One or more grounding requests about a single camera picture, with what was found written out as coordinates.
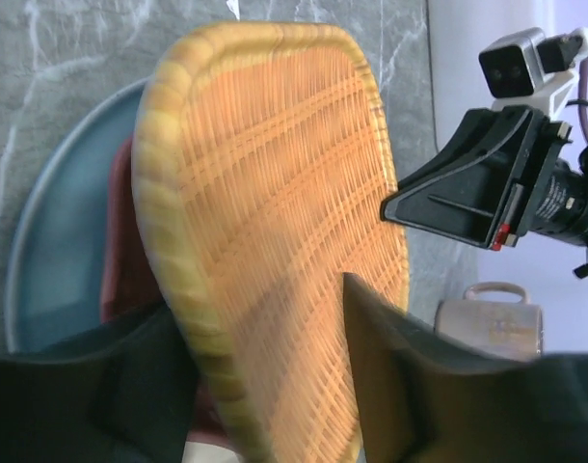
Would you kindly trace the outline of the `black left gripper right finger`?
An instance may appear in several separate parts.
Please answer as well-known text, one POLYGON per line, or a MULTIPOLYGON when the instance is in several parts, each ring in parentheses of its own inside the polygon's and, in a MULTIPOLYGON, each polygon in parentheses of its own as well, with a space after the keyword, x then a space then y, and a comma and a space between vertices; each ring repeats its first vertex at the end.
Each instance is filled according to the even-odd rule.
POLYGON ((368 461, 588 462, 588 354, 478 354, 352 273, 343 311, 368 461))

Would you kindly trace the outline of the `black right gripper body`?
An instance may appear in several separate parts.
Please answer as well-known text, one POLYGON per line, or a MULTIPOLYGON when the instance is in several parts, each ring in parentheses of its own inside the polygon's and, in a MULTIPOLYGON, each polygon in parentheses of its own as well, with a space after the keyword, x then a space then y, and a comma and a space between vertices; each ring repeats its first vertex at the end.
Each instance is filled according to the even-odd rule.
POLYGON ((532 108, 504 108, 493 116, 489 247, 514 247, 528 232, 586 245, 586 182, 560 158, 571 142, 572 126, 532 108))

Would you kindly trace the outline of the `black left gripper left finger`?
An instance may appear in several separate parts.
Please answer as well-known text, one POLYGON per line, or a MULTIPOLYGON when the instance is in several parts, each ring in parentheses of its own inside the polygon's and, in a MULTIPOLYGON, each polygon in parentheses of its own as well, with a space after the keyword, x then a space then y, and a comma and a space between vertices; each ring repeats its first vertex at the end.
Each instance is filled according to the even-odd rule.
POLYGON ((0 355, 0 462, 179 462, 198 381, 164 305, 0 355))

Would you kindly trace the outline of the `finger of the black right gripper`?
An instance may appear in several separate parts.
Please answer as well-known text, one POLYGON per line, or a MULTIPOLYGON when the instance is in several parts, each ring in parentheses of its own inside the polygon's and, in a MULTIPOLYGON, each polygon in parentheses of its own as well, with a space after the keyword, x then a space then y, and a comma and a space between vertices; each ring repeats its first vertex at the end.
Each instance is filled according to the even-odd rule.
POLYGON ((381 219, 490 249, 493 112, 467 111, 445 147, 382 200, 381 219))

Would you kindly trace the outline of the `orange woven pattern plate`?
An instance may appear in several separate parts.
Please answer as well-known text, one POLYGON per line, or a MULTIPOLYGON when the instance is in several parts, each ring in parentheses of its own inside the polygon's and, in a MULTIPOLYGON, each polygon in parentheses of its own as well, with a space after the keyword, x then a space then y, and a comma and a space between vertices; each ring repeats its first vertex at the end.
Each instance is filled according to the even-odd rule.
POLYGON ((332 24, 226 21, 165 53, 132 190, 151 270, 245 462, 353 462, 342 276, 406 308, 407 241, 380 93, 332 24))

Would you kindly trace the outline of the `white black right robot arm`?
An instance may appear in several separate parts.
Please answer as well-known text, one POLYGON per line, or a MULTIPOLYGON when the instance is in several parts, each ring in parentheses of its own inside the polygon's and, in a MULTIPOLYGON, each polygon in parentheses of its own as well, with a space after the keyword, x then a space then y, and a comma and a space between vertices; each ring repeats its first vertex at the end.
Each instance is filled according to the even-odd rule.
POLYGON ((481 249, 513 247, 529 232, 587 250, 588 147, 574 172, 560 157, 572 128, 529 106, 466 112, 446 146, 401 180, 382 220, 481 249))

